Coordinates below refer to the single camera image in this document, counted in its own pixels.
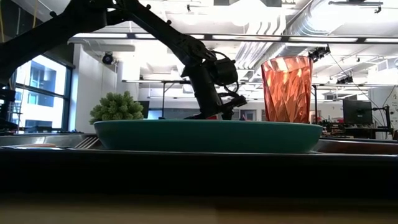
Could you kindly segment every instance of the green plant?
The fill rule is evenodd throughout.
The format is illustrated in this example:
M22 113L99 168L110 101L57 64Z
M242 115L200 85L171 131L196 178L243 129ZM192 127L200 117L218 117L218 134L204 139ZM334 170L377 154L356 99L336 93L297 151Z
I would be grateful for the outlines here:
M144 108L139 102L133 100L128 91L125 91L123 95L108 93L105 98L100 99L99 103L90 111L92 117L90 124L97 121L144 118L141 113Z

